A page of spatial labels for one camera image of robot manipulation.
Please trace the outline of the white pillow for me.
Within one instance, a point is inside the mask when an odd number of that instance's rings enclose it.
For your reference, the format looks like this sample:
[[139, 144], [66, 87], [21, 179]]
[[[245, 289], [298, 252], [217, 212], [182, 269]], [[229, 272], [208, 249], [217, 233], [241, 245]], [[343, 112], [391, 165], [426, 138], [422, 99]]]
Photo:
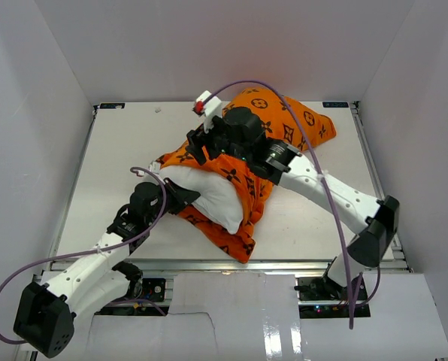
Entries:
[[223, 226], [234, 235], [244, 219], [244, 209], [231, 182], [212, 171], [203, 171], [183, 165], [161, 168], [159, 175], [179, 187], [200, 193], [193, 207], [209, 220]]

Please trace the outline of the orange patterned pillowcase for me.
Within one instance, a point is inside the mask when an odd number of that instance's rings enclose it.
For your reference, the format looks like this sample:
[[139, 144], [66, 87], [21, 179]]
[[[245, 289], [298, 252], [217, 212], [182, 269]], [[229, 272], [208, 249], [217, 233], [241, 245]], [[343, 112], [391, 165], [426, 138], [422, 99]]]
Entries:
[[[297, 100], [287, 96], [279, 99], [266, 88], [248, 87], [235, 96], [222, 110], [225, 114], [232, 108], [249, 108], [262, 121], [265, 133], [270, 138], [285, 141], [300, 151], [317, 147], [333, 139], [337, 131], [330, 117], [319, 114]], [[221, 175], [235, 187], [244, 209], [244, 219], [236, 234], [209, 220], [191, 204], [178, 215], [192, 223], [218, 248], [238, 262], [249, 261], [254, 247], [255, 225], [264, 214], [265, 203], [274, 185], [269, 180], [255, 176], [246, 163], [222, 155], [199, 165], [181, 145], [171, 153], [161, 155], [157, 162], [161, 168], [183, 165]]]

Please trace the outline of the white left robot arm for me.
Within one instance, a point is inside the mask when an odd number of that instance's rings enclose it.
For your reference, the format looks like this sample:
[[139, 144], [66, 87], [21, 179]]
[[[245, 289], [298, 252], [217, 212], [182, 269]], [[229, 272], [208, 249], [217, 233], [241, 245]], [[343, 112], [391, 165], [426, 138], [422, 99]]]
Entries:
[[69, 345], [77, 322], [116, 300], [141, 296], [142, 272], [127, 258], [146, 241], [162, 215], [178, 214], [199, 196], [169, 179], [139, 183], [91, 254], [45, 283], [32, 282], [24, 289], [14, 332], [54, 358]]

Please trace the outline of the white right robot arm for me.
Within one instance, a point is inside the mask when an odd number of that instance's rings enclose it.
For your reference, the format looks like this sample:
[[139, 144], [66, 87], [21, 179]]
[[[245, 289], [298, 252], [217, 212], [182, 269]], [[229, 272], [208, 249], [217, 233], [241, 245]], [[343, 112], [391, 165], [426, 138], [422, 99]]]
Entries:
[[321, 278], [298, 291], [309, 299], [339, 300], [350, 281], [367, 268], [380, 265], [398, 228], [399, 201], [360, 193], [315, 165], [291, 144], [266, 135], [259, 117], [248, 108], [234, 108], [224, 117], [206, 119], [187, 134], [186, 149], [199, 165], [222, 154], [244, 161], [251, 172], [291, 190], [335, 213], [353, 233], [346, 248]]

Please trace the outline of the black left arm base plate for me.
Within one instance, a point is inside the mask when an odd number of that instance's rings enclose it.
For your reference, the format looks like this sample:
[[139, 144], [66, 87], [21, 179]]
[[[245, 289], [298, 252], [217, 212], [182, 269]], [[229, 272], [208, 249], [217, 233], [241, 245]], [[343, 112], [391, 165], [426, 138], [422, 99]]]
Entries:
[[127, 300], [146, 299], [151, 302], [163, 302], [165, 300], [166, 279], [143, 278], [138, 284], [131, 284], [127, 294], [114, 301], [112, 304]]

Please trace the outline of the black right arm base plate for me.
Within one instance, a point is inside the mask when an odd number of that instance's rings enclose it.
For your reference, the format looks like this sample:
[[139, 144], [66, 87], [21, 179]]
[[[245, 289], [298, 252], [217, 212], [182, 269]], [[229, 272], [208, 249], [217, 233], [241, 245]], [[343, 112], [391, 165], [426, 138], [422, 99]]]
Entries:
[[[359, 277], [352, 279], [352, 291], [358, 294], [357, 304], [362, 304], [368, 301], [369, 294], [367, 292], [364, 279]], [[300, 301], [330, 301], [337, 306], [345, 306], [350, 302], [346, 287], [341, 287], [321, 277], [299, 277], [296, 279], [294, 286], [298, 293]]]

